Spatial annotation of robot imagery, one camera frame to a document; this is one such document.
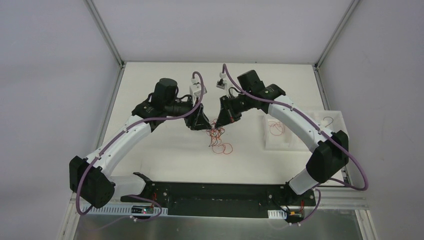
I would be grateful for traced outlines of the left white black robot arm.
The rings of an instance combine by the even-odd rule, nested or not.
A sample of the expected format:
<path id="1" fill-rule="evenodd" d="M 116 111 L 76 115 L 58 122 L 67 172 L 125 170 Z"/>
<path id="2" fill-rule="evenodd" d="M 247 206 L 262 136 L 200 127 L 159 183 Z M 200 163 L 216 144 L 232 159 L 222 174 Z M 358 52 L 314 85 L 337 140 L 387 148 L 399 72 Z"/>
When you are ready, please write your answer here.
<path id="1" fill-rule="evenodd" d="M 134 195 L 140 202 L 152 198 L 153 189 L 140 174 L 112 176 L 118 163 L 142 139 L 165 121 L 183 119 L 193 131 L 211 128 L 203 113 L 202 100 L 207 93 L 203 80 L 191 78 L 189 94 L 178 97 L 178 83 L 161 78 L 147 99 L 139 103 L 124 125 L 110 140 L 86 157 L 75 156 L 69 162 L 70 189 L 90 208 L 100 209 L 110 200 Z"/>

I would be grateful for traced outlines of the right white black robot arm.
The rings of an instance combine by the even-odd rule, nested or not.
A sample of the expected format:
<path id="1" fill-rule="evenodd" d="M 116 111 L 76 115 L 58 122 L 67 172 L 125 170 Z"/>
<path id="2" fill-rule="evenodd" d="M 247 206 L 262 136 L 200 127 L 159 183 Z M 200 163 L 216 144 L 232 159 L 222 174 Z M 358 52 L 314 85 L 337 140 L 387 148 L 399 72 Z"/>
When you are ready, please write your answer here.
<path id="1" fill-rule="evenodd" d="M 265 86 L 255 70 L 239 75 L 237 80 L 240 93 L 220 98 L 216 127 L 235 123 L 243 112 L 258 109 L 282 122 L 311 152 L 305 168 L 284 185 L 283 196 L 288 204 L 298 204 L 307 190 L 325 183 L 349 162 L 349 138 L 345 132 L 331 131 L 311 119 L 280 87 Z"/>

